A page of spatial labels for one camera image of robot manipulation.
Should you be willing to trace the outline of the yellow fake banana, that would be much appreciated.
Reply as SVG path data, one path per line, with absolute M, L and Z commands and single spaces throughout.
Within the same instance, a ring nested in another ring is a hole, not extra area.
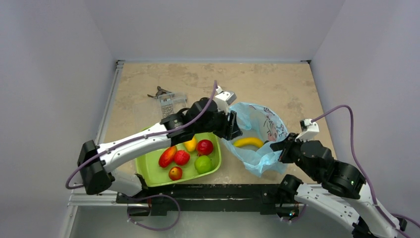
M 236 140 L 233 145 L 235 147 L 244 147 L 244 146 L 255 146 L 257 148 L 261 148 L 264 145 L 264 142 L 257 137 L 245 137 Z

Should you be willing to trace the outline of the red fake apple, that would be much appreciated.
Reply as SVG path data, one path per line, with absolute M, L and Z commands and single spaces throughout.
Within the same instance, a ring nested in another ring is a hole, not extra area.
M 198 156 L 207 156 L 214 150 L 214 145 L 210 140 L 200 140 L 196 145 Z

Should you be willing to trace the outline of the blue printed plastic bag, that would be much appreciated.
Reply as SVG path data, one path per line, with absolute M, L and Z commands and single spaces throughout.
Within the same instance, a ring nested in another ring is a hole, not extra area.
M 237 113 L 237 123 L 243 135 L 233 140 L 221 142 L 255 176 L 261 177 L 266 171 L 280 174 L 286 172 L 287 165 L 278 161 L 280 151 L 272 151 L 270 144 L 280 142 L 288 135 L 288 130 L 273 110 L 258 104 L 239 102 L 229 107 Z M 257 137 L 264 142 L 263 147 L 235 147 L 233 143 L 241 138 Z

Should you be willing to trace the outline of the green fake apple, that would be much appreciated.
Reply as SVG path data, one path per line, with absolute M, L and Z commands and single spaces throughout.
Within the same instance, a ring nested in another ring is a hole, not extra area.
M 199 156 L 194 162 L 198 174 L 205 174 L 213 170 L 213 164 L 208 156 Z

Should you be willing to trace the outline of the red orange fake fruit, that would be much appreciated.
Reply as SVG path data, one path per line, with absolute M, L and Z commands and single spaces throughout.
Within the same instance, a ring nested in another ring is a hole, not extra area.
M 177 152 L 176 146 L 171 146 L 167 148 L 160 156 L 158 164 L 162 168 L 166 168 L 168 165 L 170 165 L 173 161 L 173 158 Z

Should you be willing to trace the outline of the red orange fake pear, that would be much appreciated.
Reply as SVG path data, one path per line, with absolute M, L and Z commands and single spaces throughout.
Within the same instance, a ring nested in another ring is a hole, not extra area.
M 172 181 L 180 180 L 183 176 L 183 170 L 180 167 L 173 167 L 168 172 L 168 177 Z

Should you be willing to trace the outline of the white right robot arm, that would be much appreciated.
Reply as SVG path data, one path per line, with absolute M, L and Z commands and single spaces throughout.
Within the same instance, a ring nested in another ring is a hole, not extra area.
M 406 219 L 393 216 L 374 199 L 367 179 L 358 168 L 335 160 L 331 150 L 320 141 L 303 142 L 297 137 L 290 133 L 283 141 L 272 143 L 270 148 L 281 153 L 280 162 L 294 163 L 329 194 L 346 203 L 315 192 L 293 175 L 286 175 L 278 188 L 283 203 L 308 204 L 337 219 L 355 238 L 395 238 L 406 229 Z

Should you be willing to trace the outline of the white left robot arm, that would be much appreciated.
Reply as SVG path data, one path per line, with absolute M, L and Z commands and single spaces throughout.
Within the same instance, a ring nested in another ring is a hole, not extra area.
M 113 190 L 128 195 L 136 203 L 145 201 L 148 190 L 138 176 L 118 175 L 115 170 L 144 154 L 190 141 L 199 133 L 211 132 L 225 140 L 242 135 L 236 112 L 228 110 L 232 102 L 219 97 L 201 98 L 190 108 L 181 109 L 149 129 L 121 140 L 102 145 L 92 140 L 83 143 L 77 161 L 81 186 L 88 195 Z

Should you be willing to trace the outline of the yellow fake mango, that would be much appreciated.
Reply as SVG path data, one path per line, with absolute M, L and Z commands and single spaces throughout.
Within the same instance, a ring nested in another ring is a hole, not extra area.
M 193 136 L 191 140 L 184 142 L 183 145 L 188 152 L 194 152 L 196 150 L 197 143 L 196 137 Z

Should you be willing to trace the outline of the black base bar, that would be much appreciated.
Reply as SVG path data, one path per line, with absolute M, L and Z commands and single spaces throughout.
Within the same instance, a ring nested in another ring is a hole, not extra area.
M 119 193 L 133 216 L 182 212 L 258 212 L 280 218 L 299 216 L 298 202 L 277 184 L 173 184 L 149 187 L 130 197 Z

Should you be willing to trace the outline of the clear plastic screw box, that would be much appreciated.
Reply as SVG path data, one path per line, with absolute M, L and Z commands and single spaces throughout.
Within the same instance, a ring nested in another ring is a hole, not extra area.
M 187 95 L 182 92 L 167 93 L 157 98 L 161 118 L 165 118 L 187 107 Z

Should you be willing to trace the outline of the lime green plastic tray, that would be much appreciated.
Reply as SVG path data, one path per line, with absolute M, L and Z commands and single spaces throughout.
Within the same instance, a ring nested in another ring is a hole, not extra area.
M 213 144 L 213 151 L 208 155 L 211 161 L 211 170 L 202 174 L 196 170 L 195 161 L 198 158 L 198 152 L 196 151 L 190 153 L 190 160 L 184 165 L 178 165 L 175 162 L 172 162 L 165 168 L 161 167 L 158 162 L 160 156 L 166 150 L 163 148 L 136 158 L 135 166 L 137 174 L 143 177 L 148 187 L 157 187 L 198 179 L 216 172 L 221 165 L 221 151 L 218 137 L 212 133 L 200 133 L 195 135 L 195 137 L 198 141 L 207 139 Z M 182 177 L 178 180 L 172 180 L 169 177 L 169 171 L 177 166 L 182 170 Z

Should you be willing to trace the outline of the aluminium frame rail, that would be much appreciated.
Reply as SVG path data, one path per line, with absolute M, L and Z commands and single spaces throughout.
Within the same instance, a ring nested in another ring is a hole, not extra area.
M 116 205 L 117 193 L 105 191 L 96 195 L 73 191 L 68 206 L 113 206 Z

